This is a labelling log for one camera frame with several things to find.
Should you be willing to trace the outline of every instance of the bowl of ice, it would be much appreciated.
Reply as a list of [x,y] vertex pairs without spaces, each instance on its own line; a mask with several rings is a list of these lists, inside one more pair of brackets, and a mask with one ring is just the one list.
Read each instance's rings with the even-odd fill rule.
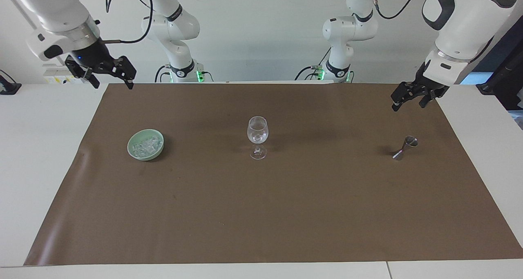
[[139,161],[150,161],[162,153],[164,138],[154,129],[141,130],[129,139],[127,152]]

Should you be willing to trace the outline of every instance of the white table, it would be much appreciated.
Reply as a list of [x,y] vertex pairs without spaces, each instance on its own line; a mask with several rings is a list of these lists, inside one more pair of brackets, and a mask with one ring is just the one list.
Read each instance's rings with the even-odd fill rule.
[[[26,84],[0,97],[0,266],[23,264],[106,87]],[[523,132],[474,86],[454,86],[438,101],[523,244]],[[0,268],[0,278],[17,277],[521,279],[523,260]]]

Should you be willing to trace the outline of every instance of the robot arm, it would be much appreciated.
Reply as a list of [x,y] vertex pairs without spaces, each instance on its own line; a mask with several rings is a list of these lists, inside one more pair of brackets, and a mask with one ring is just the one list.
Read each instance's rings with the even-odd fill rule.
[[[198,37],[198,20],[187,13],[178,0],[153,0],[153,4],[157,14],[147,37],[157,42],[167,54],[174,82],[198,82],[203,66],[191,57],[189,47],[182,42]],[[148,22],[147,19],[142,22],[144,31]]]
[[47,61],[69,53],[65,64],[77,78],[97,88],[99,82],[92,74],[110,74],[132,89],[136,69],[124,56],[111,57],[100,38],[97,23],[80,0],[21,1],[41,23],[27,40],[36,56]]
[[322,65],[324,78],[335,82],[347,79],[354,54],[349,42],[372,39],[378,31],[372,0],[347,0],[347,7],[352,16],[332,18],[323,24],[323,36],[331,43],[331,55]]
[[392,93],[394,111],[403,103],[423,96],[424,108],[442,97],[461,72],[490,45],[506,22],[516,0],[425,0],[423,18],[439,31],[435,46],[413,82],[402,82]]

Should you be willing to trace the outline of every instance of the jigger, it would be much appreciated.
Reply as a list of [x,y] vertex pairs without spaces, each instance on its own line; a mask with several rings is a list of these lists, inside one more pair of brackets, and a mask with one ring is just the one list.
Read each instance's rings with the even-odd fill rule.
[[418,146],[418,139],[414,136],[407,136],[407,137],[405,137],[405,142],[403,143],[403,147],[400,150],[398,150],[398,152],[396,152],[394,154],[394,156],[392,156],[392,158],[397,161],[400,161],[403,159],[403,154],[405,151],[411,149],[411,147],[416,147],[416,146]]

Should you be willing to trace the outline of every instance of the brown paper mat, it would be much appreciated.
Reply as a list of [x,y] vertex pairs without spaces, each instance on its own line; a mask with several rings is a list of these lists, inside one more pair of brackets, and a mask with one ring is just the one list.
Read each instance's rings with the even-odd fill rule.
[[[394,87],[110,85],[25,264],[523,257],[438,104],[394,113]],[[126,151],[145,128],[166,138],[151,162]]]

